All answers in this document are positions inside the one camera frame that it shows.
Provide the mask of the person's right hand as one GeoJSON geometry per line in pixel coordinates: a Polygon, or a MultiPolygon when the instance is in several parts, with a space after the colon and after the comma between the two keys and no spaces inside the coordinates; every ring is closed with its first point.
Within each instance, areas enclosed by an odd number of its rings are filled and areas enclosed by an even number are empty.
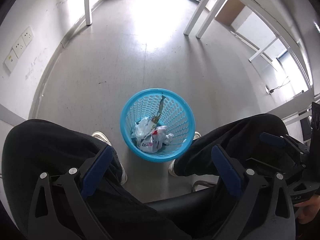
{"type": "Polygon", "coordinates": [[[300,224],[307,224],[316,217],[320,208],[319,199],[320,196],[314,194],[309,200],[294,205],[294,207],[302,208],[302,211],[298,215],[300,224]]]}

